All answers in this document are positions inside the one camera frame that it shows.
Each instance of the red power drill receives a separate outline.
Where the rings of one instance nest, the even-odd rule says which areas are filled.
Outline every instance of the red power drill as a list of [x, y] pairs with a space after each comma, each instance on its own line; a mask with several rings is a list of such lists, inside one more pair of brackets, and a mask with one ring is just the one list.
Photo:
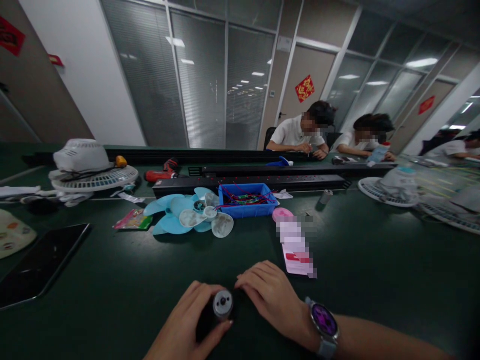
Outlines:
[[145, 173], [145, 180], [149, 183], [156, 183], [162, 179], [176, 179], [179, 174], [175, 170], [179, 167], [179, 161], [172, 157], [165, 164], [163, 164], [163, 171], [150, 170]]

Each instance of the black phone screen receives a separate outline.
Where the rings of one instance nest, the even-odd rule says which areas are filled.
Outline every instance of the black phone screen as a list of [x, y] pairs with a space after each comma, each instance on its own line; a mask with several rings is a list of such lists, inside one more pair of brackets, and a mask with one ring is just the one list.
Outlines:
[[47, 290], [73, 255], [90, 224], [49, 231], [0, 282], [0, 309], [32, 300]]

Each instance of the purple watch face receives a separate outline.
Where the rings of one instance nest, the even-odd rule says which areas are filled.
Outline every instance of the purple watch face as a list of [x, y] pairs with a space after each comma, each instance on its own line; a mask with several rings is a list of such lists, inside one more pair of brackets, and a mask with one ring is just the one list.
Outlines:
[[334, 337], [338, 332], [337, 322], [332, 314], [322, 305], [315, 304], [311, 309], [311, 314], [317, 326], [322, 332], [330, 337]]

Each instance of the right hand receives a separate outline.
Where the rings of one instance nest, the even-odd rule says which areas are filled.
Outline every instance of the right hand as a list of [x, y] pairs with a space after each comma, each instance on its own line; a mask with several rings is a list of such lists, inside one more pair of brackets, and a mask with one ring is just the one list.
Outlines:
[[304, 142], [303, 144], [295, 146], [293, 149], [308, 154], [311, 153], [314, 148], [308, 142]]
[[235, 289], [243, 289], [258, 312], [280, 334], [317, 352], [321, 337], [285, 273], [270, 261], [259, 262], [237, 276]]

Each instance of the red paper sign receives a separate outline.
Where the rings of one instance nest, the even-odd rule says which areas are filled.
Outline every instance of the red paper sign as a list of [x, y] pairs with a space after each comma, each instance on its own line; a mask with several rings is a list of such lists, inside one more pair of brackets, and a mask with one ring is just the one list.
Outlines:
[[0, 45], [17, 57], [24, 41], [25, 34], [0, 16]]
[[428, 109], [430, 109], [435, 102], [435, 96], [432, 96], [431, 98], [425, 100], [420, 104], [420, 111], [418, 112], [418, 115], [422, 115], [424, 112], [426, 112]]
[[299, 83], [296, 88], [296, 94], [300, 103], [303, 103], [306, 99], [310, 97], [315, 92], [314, 82], [310, 75], [306, 77], [301, 83]]

